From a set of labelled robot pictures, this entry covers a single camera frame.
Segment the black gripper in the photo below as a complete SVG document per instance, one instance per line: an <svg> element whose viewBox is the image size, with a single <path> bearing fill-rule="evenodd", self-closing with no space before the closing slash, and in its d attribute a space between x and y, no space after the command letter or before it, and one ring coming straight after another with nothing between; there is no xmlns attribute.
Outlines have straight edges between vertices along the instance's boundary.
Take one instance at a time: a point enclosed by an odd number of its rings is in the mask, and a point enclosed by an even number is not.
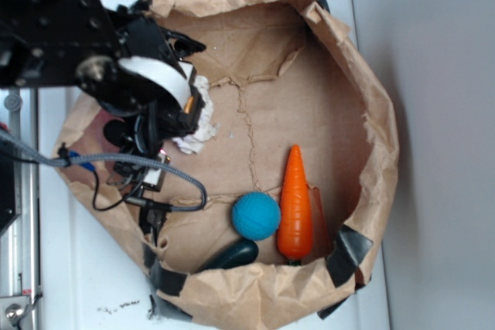
<svg viewBox="0 0 495 330"><path fill-rule="evenodd" d="M100 0L1 0L1 87L77 86L136 114L207 105L207 78L185 58L206 46Z"/></svg>

